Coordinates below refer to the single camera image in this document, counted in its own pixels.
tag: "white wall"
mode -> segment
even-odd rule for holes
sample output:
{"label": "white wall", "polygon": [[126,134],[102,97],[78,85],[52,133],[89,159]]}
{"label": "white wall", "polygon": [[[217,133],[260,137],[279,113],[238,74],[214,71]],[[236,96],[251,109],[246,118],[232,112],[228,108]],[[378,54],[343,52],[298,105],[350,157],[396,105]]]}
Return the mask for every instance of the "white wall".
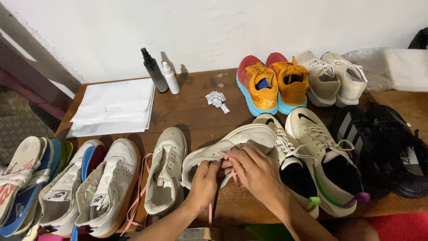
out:
{"label": "white wall", "polygon": [[407,48],[427,0],[0,0],[79,81],[148,76],[140,48],[177,73],[238,67],[271,52]]}

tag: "white nike sneaker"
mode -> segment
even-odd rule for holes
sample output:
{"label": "white nike sneaker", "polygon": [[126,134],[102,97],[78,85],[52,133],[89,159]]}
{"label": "white nike sneaker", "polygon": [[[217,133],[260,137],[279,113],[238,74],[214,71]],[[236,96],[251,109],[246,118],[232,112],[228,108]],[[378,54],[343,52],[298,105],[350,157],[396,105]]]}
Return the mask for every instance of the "white nike sneaker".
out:
{"label": "white nike sneaker", "polygon": [[309,73],[307,96],[312,104],[320,107],[332,106],[340,88],[340,81],[331,64],[321,61],[311,51],[297,58],[297,65],[303,65]]}
{"label": "white nike sneaker", "polygon": [[76,191],[80,214],[75,224],[79,234],[106,238],[119,229],[128,211],[140,165],[141,155],[132,141],[120,138],[113,142],[104,161]]}
{"label": "white nike sneaker", "polygon": [[347,105],[358,105],[358,99],[367,86],[363,67],[353,64],[333,52],[323,54],[321,60],[333,66],[341,83],[335,105],[340,108]]}
{"label": "white nike sneaker", "polygon": [[318,190],[312,179],[308,166],[303,159],[313,159],[303,155],[296,139],[290,136],[281,123],[271,114],[259,115],[253,123],[266,124],[276,135],[276,144],[267,156],[279,162],[279,174],[282,182],[309,214],[317,218],[318,205],[321,203]]}
{"label": "white nike sneaker", "polygon": [[186,156],[187,143],[183,132],[176,127],[164,130],[153,151],[147,178],[144,208],[148,214],[165,216],[183,202],[181,164]]}
{"label": "white nike sneaker", "polygon": [[74,155],[70,164],[39,194],[43,216],[38,224],[38,233],[53,233],[67,237],[71,235],[74,221],[79,214],[76,202],[76,190],[82,183],[82,160],[90,147],[102,145],[98,140],[85,142]]}
{"label": "white nike sneaker", "polygon": [[[257,147],[262,153],[267,154],[275,146],[276,136],[273,130],[265,124],[248,124],[230,132],[214,145],[198,149],[190,153],[183,162],[181,174],[182,183],[188,189],[192,186],[193,176],[199,163],[202,161],[219,161],[224,155],[219,152],[229,151],[232,147],[239,148],[240,144],[250,144]],[[228,174],[220,186],[224,187],[232,174]]]}
{"label": "white nike sneaker", "polygon": [[[285,129],[305,145],[301,148],[303,154],[314,157],[304,161],[320,193],[320,207],[334,217],[353,213],[357,200],[365,200],[367,193],[363,192],[357,167],[345,152],[353,150],[352,143],[348,140],[335,143],[318,116],[306,108],[290,112]],[[349,148],[340,146],[345,143]]]}

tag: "wooden table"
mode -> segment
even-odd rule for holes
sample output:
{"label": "wooden table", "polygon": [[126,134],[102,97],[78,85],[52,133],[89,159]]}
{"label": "wooden table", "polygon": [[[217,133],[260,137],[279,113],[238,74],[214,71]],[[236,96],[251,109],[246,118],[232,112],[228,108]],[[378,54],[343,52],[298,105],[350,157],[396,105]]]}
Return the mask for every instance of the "wooden table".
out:
{"label": "wooden table", "polygon": [[[224,69],[177,75],[181,92],[159,94],[156,91],[150,129],[144,133],[114,134],[106,136],[90,136],[70,139],[75,146],[82,145],[90,139],[99,139],[109,148],[114,140],[128,138],[135,142],[141,156],[154,150],[159,135],[168,127],[180,128],[187,139],[187,146],[192,151],[212,145],[238,126],[252,123],[254,116],[247,108],[245,99],[236,84],[237,69]],[[71,118],[77,111],[87,84],[80,87],[73,103],[70,105],[56,137],[65,139],[72,123]],[[223,92],[226,105],[230,112],[224,114],[220,108],[207,104],[205,95],[212,92]],[[410,93],[389,90],[384,92],[365,93],[360,98],[360,107],[366,111],[372,103],[389,105],[396,109],[403,118],[412,125],[412,130],[420,129],[419,136],[427,142],[428,116],[427,93]],[[338,108],[315,107],[308,102],[308,108],[314,111],[328,126]],[[286,115],[278,112],[277,118],[285,123]],[[147,170],[144,170],[141,188],[146,184]],[[136,221],[143,223],[146,217],[144,197],[137,211]],[[350,217],[373,217],[388,214],[400,214],[428,210],[428,197],[423,199],[404,199],[394,194],[368,203],[358,203],[356,211]],[[332,218],[320,212],[319,219]],[[215,210],[214,226],[229,226],[255,223],[280,223],[280,221],[263,205],[260,204],[245,188],[238,189],[233,180],[220,189]],[[208,209],[202,212],[191,227],[208,226]],[[139,230],[132,225],[130,231]]]}

